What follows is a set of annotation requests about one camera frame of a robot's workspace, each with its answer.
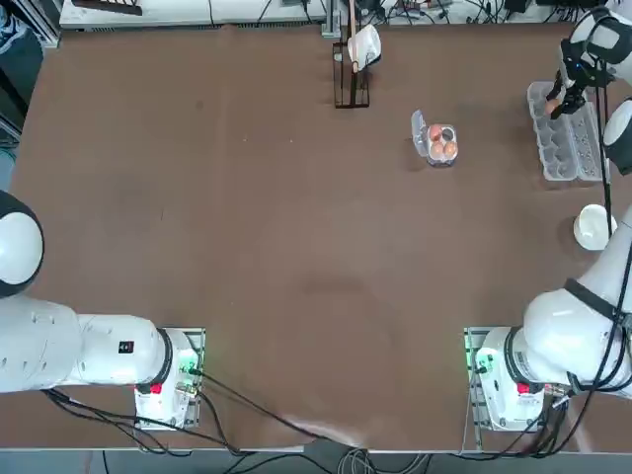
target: egg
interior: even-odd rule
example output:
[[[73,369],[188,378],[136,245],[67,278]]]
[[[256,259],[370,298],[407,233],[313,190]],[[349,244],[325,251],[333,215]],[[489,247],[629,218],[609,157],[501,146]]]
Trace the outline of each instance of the egg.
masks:
[[[440,141],[431,146],[431,156],[435,160],[443,160],[443,144]]]
[[[441,128],[441,125],[431,125],[428,131],[428,136],[432,141],[438,141],[441,138],[442,131],[443,129]]]
[[[457,151],[458,148],[456,147],[456,143],[454,143],[453,141],[448,141],[443,147],[443,153],[445,153],[445,156],[448,160],[453,160],[456,156]]]
[[[544,112],[546,112],[546,115],[550,116],[560,104],[561,102],[559,99],[551,99],[550,101],[546,101],[546,104],[544,104]]]

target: wire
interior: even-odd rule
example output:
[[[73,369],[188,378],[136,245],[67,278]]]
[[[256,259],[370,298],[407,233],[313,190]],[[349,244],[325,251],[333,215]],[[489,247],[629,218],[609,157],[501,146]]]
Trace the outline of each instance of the wire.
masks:
[[[188,456],[190,456],[192,454],[192,452],[189,452],[189,453],[177,453],[177,452],[171,451],[167,446],[165,446],[163,443],[161,443],[153,434],[150,434],[150,433],[146,432],[145,430],[136,428],[136,427],[134,427],[134,426],[132,426],[132,425],[130,425],[128,423],[115,422],[113,420],[110,420],[107,417],[104,417],[103,415],[94,414],[96,416],[95,417],[91,417],[89,415],[84,415],[82,413],[75,412],[74,410],[71,410],[68,407],[65,407],[51,393],[47,393],[47,392],[52,392],[52,393],[55,393],[55,392],[56,393],[60,393],[60,392],[57,392],[56,390],[48,390],[48,391],[44,391],[44,394],[48,397],[48,399],[54,405],[56,405],[58,408],[60,408],[64,412],[66,412],[66,413],[68,413],[68,414],[70,414],[70,415],[72,415],[74,417],[83,419],[83,420],[91,420],[91,421],[103,423],[105,425],[114,426],[119,431],[121,431],[124,435],[126,435],[127,437],[129,437],[130,439],[135,441],[142,449],[146,450],[147,452],[149,452],[151,454],[169,454],[169,455],[171,455],[173,457],[188,457]],[[143,441],[141,441],[137,436],[135,436],[135,435],[131,434],[130,432],[127,432],[126,430],[124,430],[123,427],[126,427],[126,428],[132,430],[133,432],[139,432],[139,433],[149,437],[156,444],[156,446],[158,446],[158,448],[148,446]]]
[[[106,452],[101,451],[101,457],[103,457],[103,468],[106,471],[106,474],[110,474],[110,467],[108,467],[108,458],[106,457]]]
[[[307,17],[307,21],[309,24],[312,24],[312,17],[309,16],[309,12],[307,11],[307,0],[301,0],[301,5],[303,6],[303,11],[305,12],[305,17]]]
[[[443,12],[443,15],[445,16],[445,20],[447,21],[448,24],[450,24],[450,16],[447,14],[447,11],[445,10],[445,8],[443,8],[443,4],[441,3],[441,0],[436,0],[436,3],[438,3],[438,6],[441,7],[441,11]]]
[[[417,454],[413,460],[402,469],[398,471],[388,471],[385,469],[378,469],[368,456],[368,451],[366,449],[353,447],[345,453],[340,461],[338,461],[338,468],[336,469],[336,472],[337,474],[345,474],[345,468],[347,467],[348,461],[350,461],[352,473],[356,472],[356,463],[359,463],[364,468],[364,472],[366,474],[411,474],[419,466],[421,466],[427,458],[428,455],[422,456],[421,454]]]
[[[431,462],[433,462],[433,455],[429,454],[428,455],[428,461],[426,462],[426,466],[424,467],[424,470],[421,472],[421,474],[428,474],[430,468],[431,468]]]
[[[257,26],[261,23],[262,19],[264,18],[264,15],[266,15],[266,12],[268,11],[268,7],[270,7],[271,3],[273,3],[273,0],[268,0],[268,3],[266,4],[266,6],[264,7],[264,10],[261,12],[261,15],[259,16],[259,20],[257,20]]]
[[[271,462],[277,462],[281,459],[286,459],[287,457],[296,457],[299,459],[304,459],[305,461],[308,461],[310,464],[318,467],[321,471],[327,473],[327,474],[334,474],[333,471],[330,471],[329,469],[327,469],[325,466],[323,466],[322,464],[316,462],[314,459],[312,459],[311,457],[306,456],[305,454],[301,454],[301,453],[297,453],[297,452],[291,452],[291,453],[286,453],[286,454],[280,454],[278,456],[275,457],[270,457],[268,459],[264,459],[261,462],[258,462],[257,464],[253,464],[250,467],[247,467],[245,469],[242,469],[241,471],[234,471],[233,469],[235,467],[237,467],[239,464],[241,464],[241,461],[243,461],[244,459],[240,459],[239,461],[237,461],[232,467],[230,467],[227,471],[224,471],[223,474],[246,474],[247,472],[252,472],[255,469],[259,469],[261,466],[264,466],[266,464],[269,464]]]
[[[210,15],[210,24],[215,26],[215,22],[213,22],[213,6],[212,0],[208,0],[208,15]]]
[[[235,469],[237,469],[237,467],[246,460],[246,457],[242,457],[241,459],[238,459],[237,462],[235,462],[232,466],[230,466],[228,469],[226,469],[222,474],[230,474],[231,472],[233,472]]]
[[[218,439],[218,438],[216,438],[214,436],[210,436],[208,434],[192,432],[191,430],[187,430],[186,428],[175,427],[175,426],[170,425],[168,423],[164,423],[164,422],[161,422],[159,420],[152,420],[152,419],[146,418],[146,417],[138,417],[136,415],[122,415],[122,414],[118,414],[118,413],[109,412],[107,410],[101,410],[99,408],[95,408],[95,407],[92,407],[90,405],[86,405],[86,404],[83,404],[83,403],[75,402],[75,401],[71,400],[70,397],[68,397],[65,394],[62,394],[61,392],[58,392],[58,391],[44,390],[43,392],[44,392],[44,394],[50,394],[50,393],[55,393],[56,392],[55,395],[58,396],[57,401],[59,401],[61,404],[65,405],[66,406],[65,408],[67,408],[67,406],[71,406],[71,407],[74,407],[74,408],[78,408],[80,410],[89,411],[89,412],[91,412],[91,413],[93,413],[93,414],[95,414],[97,416],[103,415],[104,417],[118,418],[118,419],[121,419],[121,420],[129,420],[129,421],[133,421],[135,423],[144,422],[144,423],[148,423],[148,424],[152,424],[152,425],[158,425],[160,427],[169,428],[169,429],[174,430],[174,431],[179,432],[179,433],[184,433],[184,434],[187,434],[187,435],[190,435],[190,436],[199,437],[201,439],[205,439],[205,440],[209,440],[209,441],[215,442],[215,443],[220,444],[220,445],[222,445],[224,447],[228,447],[228,446],[225,445],[225,443],[221,439]]]
[[[379,6],[373,10],[373,15],[371,15],[371,18],[369,18],[368,21],[366,22],[367,25],[371,24],[371,22],[375,18],[375,15],[377,15],[379,13],[379,11],[381,10],[382,6],[384,5],[384,2],[386,2],[386,0],[382,0],[381,2],[379,2]]]
[[[607,89],[607,72],[606,72],[606,64],[605,61],[601,62],[601,71],[602,71],[602,78],[603,78],[603,113],[605,116],[605,121],[607,122],[609,119],[609,114],[608,114],[608,89]],[[597,117],[597,123],[601,122],[601,114],[599,114],[599,117]],[[601,146],[603,147],[603,136],[601,135],[601,132],[599,132],[599,137],[601,140]],[[601,172],[602,172],[602,176],[601,176],[601,182],[603,183],[603,195],[604,195],[604,204],[605,204],[605,214],[606,214],[606,218],[608,219],[607,225],[608,225],[608,238],[612,237],[612,193],[611,193],[611,189],[610,189],[610,180],[608,175],[608,170],[607,168],[607,164],[605,162],[606,158],[605,158],[605,151],[603,150],[603,148],[601,148],[600,150],[600,154],[601,154],[601,161],[602,161],[602,165],[601,165]]]
[[[219,415],[217,414],[217,410],[215,410],[215,406],[210,401],[210,399],[203,392],[198,392],[197,395],[199,396],[199,398],[202,399],[202,401],[206,404],[206,406],[210,410],[210,413],[212,414],[213,419],[215,421],[215,426],[217,427],[217,433],[219,434],[219,437],[221,438],[226,448],[230,451],[230,453],[233,456],[243,455],[244,452],[242,452],[238,447],[235,447],[230,442],[228,442],[228,439],[226,438],[226,434],[224,433],[224,429],[221,425],[221,422],[219,421]]]
[[[546,17],[542,23],[548,23],[548,22],[549,22],[549,20],[550,20],[551,18],[553,18],[553,15],[555,15],[555,14],[556,14],[556,13],[558,13],[558,12],[559,12],[558,7],[555,7],[555,8],[553,9],[553,11],[551,12],[551,14],[550,14],[548,17]]]
[[[487,12],[487,10],[485,10],[485,5],[483,5],[483,0],[481,0],[481,3],[476,3],[476,2],[473,2],[472,0],[465,0],[465,2],[470,3],[474,5],[475,7],[478,7],[478,15],[476,15],[476,18],[474,19],[473,23],[478,23],[478,19],[481,13],[487,14],[488,20],[491,20],[491,15]]]
[[[411,20],[411,16],[408,14],[408,8],[406,8],[406,2],[403,1],[402,2],[402,7],[404,8],[404,12],[406,12],[406,18],[408,18],[408,23],[411,24],[411,27],[413,26],[413,21]]]
[[[328,439],[326,436],[322,436],[320,434],[316,434],[313,433],[309,430],[306,430],[304,428],[301,428],[298,425],[295,425],[294,423],[286,420],[283,417],[280,417],[279,415],[277,415],[276,413],[271,412],[270,410],[262,407],[261,405],[253,402],[250,398],[242,395],[241,393],[237,392],[236,390],[233,390],[232,388],[230,388],[228,385],[226,385],[225,383],[217,380],[216,378],[202,372],[201,370],[197,370],[197,369],[191,369],[189,370],[189,373],[192,373],[193,375],[199,375],[203,378],[205,378],[206,380],[214,383],[215,385],[221,387],[222,389],[226,390],[228,393],[230,393],[231,395],[234,395],[235,397],[237,397],[238,399],[240,399],[241,401],[245,402],[246,404],[250,405],[252,408],[264,413],[265,415],[268,415],[271,418],[274,418],[275,420],[277,420],[279,423],[281,423],[282,425],[285,425],[286,427],[295,430],[298,433],[301,433],[302,435],[307,435],[310,437],[313,437],[315,439],[326,439],[326,440],[330,440]]]

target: brown tabletop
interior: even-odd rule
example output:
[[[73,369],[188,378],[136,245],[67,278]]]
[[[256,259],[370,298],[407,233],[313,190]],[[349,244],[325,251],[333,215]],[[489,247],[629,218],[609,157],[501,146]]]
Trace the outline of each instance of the brown tabletop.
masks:
[[[571,223],[600,187],[544,182],[525,100],[554,77],[567,32],[383,30],[359,111],[333,108],[315,28],[68,35],[46,56],[12,190],[46,236],[29,293],[204,326],[206,370],[340,440],[459,449],[463,328],[520,324],[531,298],[593,260]],[[415,109],[455,126],[453,168],[416,155]],[[617,217],[625,187],[617,175]],[[133,410],[129,388],[72,393]],[[237,445],[305,441],[212,395]],[[632,451],[618,428],[631,415],[597,396],[581,448]],[[0,417],[2,446],[130,446],[38,393],[3,395]]]

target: clear plastic egg container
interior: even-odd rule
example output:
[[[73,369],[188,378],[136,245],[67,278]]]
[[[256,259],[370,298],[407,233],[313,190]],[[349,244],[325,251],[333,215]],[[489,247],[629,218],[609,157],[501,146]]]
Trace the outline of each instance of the clear plastic egg container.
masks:
[[[432,140],[432,137],[430,137],[431,128],[436,128],[438,126],[441,128],[441,134],[438,139]],[[417,152],[420,156],[425,157],[431,166],[446,167],[454,164],[454,161],[458,156],[458,147],[456,142],[456,131],[452,125],[434,124],[432,127],[427,126],[421,111],[415,111],[411,117],[411,128],[413,143],[415,144]],[[436,153],[433,149],[434,145],[435,147],[440,147],[441,150],[444,150],[448,143],[452,143],[452,146],[454,147],[454,153],[451,156],[448,156],[444,152]]]
[[[542,162],[544,178],[549,181],[600,181],[599,146],[596,114],[588,97],[585,106],[571,116],[552,120],[544,111],[552,82],[534,82],[526,98],[533,118],[533,129]]]

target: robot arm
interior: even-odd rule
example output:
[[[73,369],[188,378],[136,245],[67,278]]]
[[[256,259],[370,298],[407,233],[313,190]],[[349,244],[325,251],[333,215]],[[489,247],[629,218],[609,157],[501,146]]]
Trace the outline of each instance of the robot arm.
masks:
[[[547,96],[552,119],[573,114],[585,103],[587,87],[605,88],[616,79],[632,84],[632,21],[607,7],[586,13],[559,49],[561,65]],[[612,114],[603,132],[607,157],[620,173],[632,172],[632,103],[626,100]]]
[[[76,314],[20,295],[37,276],[36,215],[0,191],[0,394],[61,385],[134,385],[136,412],[183,427],[199,356],[184,331],[128,315]],[[157,429],[157,426],[146,426]]]
[[[617,4],[613,9],[623,12],[630,5],[632,2]],[[616,79],[632,84],[632,22],[628,16],[597,7],[562,40],[560,70],[547,96],[546,111],[552,119],[582,107],[587,87],[605,88]],[[614,111],[602,140],[606,157],[621,174],[632,172],[632,99]],[[493,430],[529,428],[542,414],[544,393],[552,384],[575,391],[592,385],[611,332],[615,334],[600,391],[632,399],[632,316],[627,315],[622,326],[613,324],[631,244],[632,206],[585,275],[537,296],[526,309],[523,327],[494,328],[487,335],[473,365]],[[627,286],[622,305],[623,314],[630,312],[632,285]]]

